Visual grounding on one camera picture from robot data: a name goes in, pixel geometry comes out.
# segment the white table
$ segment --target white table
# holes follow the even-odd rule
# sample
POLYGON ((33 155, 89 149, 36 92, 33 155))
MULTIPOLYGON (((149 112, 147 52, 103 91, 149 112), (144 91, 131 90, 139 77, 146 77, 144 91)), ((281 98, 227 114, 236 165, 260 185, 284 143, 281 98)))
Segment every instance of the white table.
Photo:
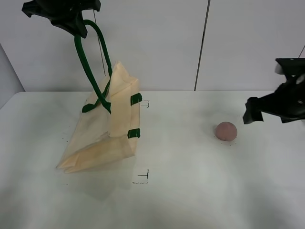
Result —
POLYGON ((247 98, 267 93, 143 92, 137 155, 76 174, 55 166, 89 93, 16 94, 0 110, 0 227, 305 228, 304 123, 242 124, 247 98), (222 121, 234 142, 214 137, 222 121))

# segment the canvas bag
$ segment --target canvas bag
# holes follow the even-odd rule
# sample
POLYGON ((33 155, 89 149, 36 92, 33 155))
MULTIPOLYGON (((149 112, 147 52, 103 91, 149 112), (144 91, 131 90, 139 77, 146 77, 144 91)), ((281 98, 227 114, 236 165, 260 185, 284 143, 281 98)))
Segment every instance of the canvas bag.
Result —
POLYGON ((86 100, 73 136, 57 166, 66 173, 131 157, 135 155, 140 137, 142 96, 139 80, 131 77, 120 62, 111 69, 101 31, 94 22, 85 20, 85 23, 99 35, 109 76, 99 86, 96 84, 83 50, 79 48, 81 39, 75 37, 78 55, 94 91, 86 100))

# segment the foam ball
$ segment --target foam ball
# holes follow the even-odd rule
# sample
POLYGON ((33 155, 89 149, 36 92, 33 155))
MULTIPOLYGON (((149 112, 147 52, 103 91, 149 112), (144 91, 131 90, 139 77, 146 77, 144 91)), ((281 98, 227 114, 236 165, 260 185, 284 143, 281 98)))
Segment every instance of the foam ball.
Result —
POLYGON ((237 137, 237 128, 233 123, 223 122, 216 127, 215 134, 218 139, 231 142, 237 137))

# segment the green trim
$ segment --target green trim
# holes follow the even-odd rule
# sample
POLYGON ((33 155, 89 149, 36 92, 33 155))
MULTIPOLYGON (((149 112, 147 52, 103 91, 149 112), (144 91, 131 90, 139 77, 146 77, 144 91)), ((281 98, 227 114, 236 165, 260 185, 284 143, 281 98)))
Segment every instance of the green trim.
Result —
POLYGON ((142 95, 140 93, 130 96, 130 105, 137 104, 142 101, 142 95))
POLYGON ((141 136, 140 132, 141 132, 140 128, 129 130, 127 136, 128 136, 128 138, 140 137, 141 136))
MULTIPOLYGON (((108 74, 111 77, 111 75, 112 75, 111 62, 110 62, 110 58, 109 58, 109 55, 108 55, 106 43, 105 43, 105 40, 104 40, 104 37, 103 37, 103 34, 102 34, 100 28, 94 22, 92 22, 90 20, 84 20, 84 24, 85 25, 90 25, 96 31, 96 33, 97 33, 97 35, 100 39, 102 49, 103 49, 103 52, 104 52, 104 56, 105 56, 105 60, 106 60, 107 66, 108 66, 108 74)), ((94 89, 97 97, 98 97, 98 100, 95 102, 95 104, 85 105, 82 109, 82 112, 85 113, 85 112, 88 112, 88 111, 94 109, 101 102, 103 107, 111 114, 111 103, 107 102, 106 99, 105 99, 106 94, 109 90, 110 80, 107 83, 107 86, 105 87, 104 92, 101 93, 101 91, 100 91, 100 89, 99 89, 99 87, 98 87, 98 85, 97 85, 97 83, 94 79, 92 71, 90 69, 89 63, 87 61, 85 52, 84 52, 82 44, 81 44, 81 37, 79 35, 75 35, 74 43, 75 43, 75 48, 76 48, 78 57, 81 61, 82 67, 84 68, 84 71, 85 71, 91 85, 93 86, 93 89, 94 89)))

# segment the green bag handle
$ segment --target green bag handle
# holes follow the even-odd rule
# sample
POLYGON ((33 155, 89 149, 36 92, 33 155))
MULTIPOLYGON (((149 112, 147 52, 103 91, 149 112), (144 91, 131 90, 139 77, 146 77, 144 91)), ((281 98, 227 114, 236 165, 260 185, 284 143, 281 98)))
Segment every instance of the green bag handle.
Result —
MULTIPOLYGON (((109 55, 108 55, 108 51, 107 51, 107 47, 106 47, 106 43, 105 43, 105 39, 103 37, 103 34, 102 34, 100 28, 97 26, 97 24, 95 24, 91 20, 84 20, 84 24, 85 25, 90 25, 96 31, 96 33, 97 33, 97 35, 99 37, 99 40, 101 42, 102 49, 103 49, 103 52, 104 52, 104 56, 105 56, 105 59, 106 59, 106 63, 107 63, 107 66, 108 66, 108 74, 109 74, 109 77, 111 78, 111 75, 112 75, 111 62, 110 62, 110 58, 109 58, 109 55)), ((97 97, 98 97, 98 99, 95 102, 95 104, 87 104, 87 105, 85 105, 82 108, 82 112, 86 113, 86 112, 88 112, 90 110, 93 110, 101 102, 103 107, 111 114, 111 103, 107 102, 106 99, 105 99, 106 94, 107 94, 108 89, 109 89, 109 86, 110 86, 110 80, 108 81, 108 83, 107 83, 103 93, 101 93, 101 91, 99 89, 99 86, 97 85, 97 83, 96 83, 96 81, 94 79, 94 76, 92 74, 92 71, 91 71, 91 68, 89 66, 89 63, 87 61, 84 49, 83 49, 82 44, 81 44, 81 36, 80 35, 75 35, 74 43, 75 43, 75 48, 76 48, 78 57, 79 57, 79 59, 81 61, 82 67, 84 68, 84 71, 85 71, 85 73, 86 73, 86 75, 87 75, 91 85, 93 86, 93 89, 94 89, 97 97)))

